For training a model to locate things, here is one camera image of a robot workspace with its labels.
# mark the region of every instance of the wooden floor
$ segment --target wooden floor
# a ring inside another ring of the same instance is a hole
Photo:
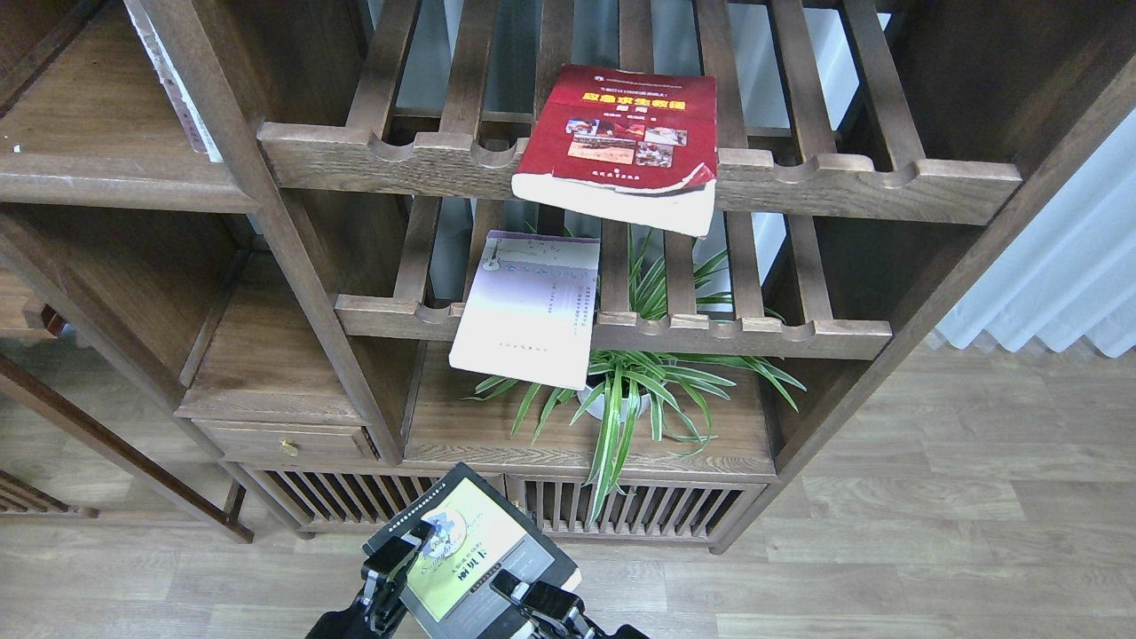
[[[194,487],[226,482],[74,345],[2,350]],[[588,612],[654,639],[1136,637],[1136,356],[921,347],[721,557],[563,543]],[[159,505],[10,403],[0,467]],[[360,586],[365,536],[299,541],[251,504],[216,532],[0,524],[0,637],[303,637]],[[400,637],[423,637],[408,621]]]

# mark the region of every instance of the wooden bookshelf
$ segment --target wooden bookshelf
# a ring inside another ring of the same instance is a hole
[[[353,0],[130,1],[225,163],[189,148],[108,2],[0,119],[0,257],[301,531],[374,526],[465,459],[552,533],[725,550],[1136,106],[1130,3],[761,0],[743,3],[770,19],[790,127],[752,130],[735,11],[692,2],[699,63],[719,85],[735,309],[698,313],[688,240],[669,235],[670,313],[638,317],[621,292],[629,230],[604,223],[595,345],[780,356],[809,392],[796,413],[744,381],[702,456],[643,441],[628,495],[593,525],[580,520],[590,433],[550,425],[531,446],[503,437],[516,398],[462,403],[476,377],[443,364],[462,301],[438,304],[428,275],[441,198],[478,199],[473,255],[502,219],[584,5],[542,3],[524,34],[540,43],[533,108],[490,113],[493,0],[465,2],[438,110],[395,99],[414,80],[418,1],[385,2],[374,32]],[[857,63],[837,131],[805,9],[840,17]],[[651,2],[618,11],[618,64],[652,70]],[[877,11],[894,13],[886,31]],[[786,214],[765,285],[751,210]],[[245,219],[272,259],[242,279]],[[537,227],[562,221],[544,207]],[[149,318],[127,313],[145,296],[160,300]]]

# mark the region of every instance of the white book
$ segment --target white book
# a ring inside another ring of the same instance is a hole
[[[598,239],[490,231],[450,366],[584,388],[599,264]]]

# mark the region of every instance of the spider plant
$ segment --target spider plant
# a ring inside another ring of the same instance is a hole
[[[638,313],[645,320],[659,320],[667,314],[667,279],[666,267],[662,259],[655,259],[650,265],[646,264],[645,247],[650,241],[649,232],[642,243],[636,247],[628,240],[628,255],[630,265],[628,273],[628,299],[632,310]],[[707,285],[711,277],[722,272],[726,266],[725,250],[713,255],[710,259],[698,265],[694,271],[695,289]],[[703,307],[712,304],[730,304],[733,298],[728,291],[718,291],[699,296],[696,304]],[[594,384],[591,392],[580,400],[580,407],[573,415],[569,424],[575,424],[579,417],[587,412],[587,408],[605,398],[603,404],[603,416],[600,420],[600,433],[596,438],[595,453],[592,458],[592,470],[586,484],[594,488],[595,498],[592,500],[591,520],[594,521],[602,512],[604,499],[612,491],[623,490],[619,488],[619,475],[632,447],[632,437],[635,432],[636,418],[641,410],[641,395],[649,398],[651,438],[661,441],[665,437],[675,441],[693,445],[691,450],[676,453],[676,455],[695,455],[700,453],[715,435],[713,420],[707,395],[729,399],[726,389],[735,383],[726,377],[709,373],[702,368],[704,365],[718,365],[732,368],[751,371],[761,375],[778,391],[778,393],[793,407],[797,409],[796,403],[788,393],[786,385],[792,385],[804,390],[801,384],[788,373],[774,366],[763,357],[752,357],[742,355],[693,355],[686,352],[646,352],[635,350],[594,350],[588,359],[587,374],[590,377],[600,376],[601,381]],[[519,380],[512,377],[493,376],[474,389],[474,396],[466,399],[475,401],[488,401],[517,385]],[[520,425],[528,415],[533,404],[544,390],[544,384],[529,383],[517,409],[517,416],[512,422],[510,437],[515,437],[520,430]],[[549,415],[552,410],[573,397],[576,397],[573,389],[552,388],[544,398],[536,428],[533,431],[533,443],[544,429]],[[699,408],[702,421],[705,424],[705,432],[699,429],[693,420],[679,406],[678,398],[685,396]],[[621,398],[627,398],[626,420],[620,418]],[[679,422],[679,429],[674,432],[668,428],[667,417],[674,416]]]

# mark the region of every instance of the book cover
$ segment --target book cover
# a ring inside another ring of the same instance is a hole
[[[600,240],[490,231],[450,366],[582,389]]]
[[[579,580],[576,563],[465,464],[376,532],[364,553],[407,534],[419,518],[438,532],[410,566],[402,601],[434,639],[528,637],[528,622],[490,587],[502,569],[568,589]]]
[[[717,181],[713,77],[566,65],[512,177],[523,199],[703,235]]]

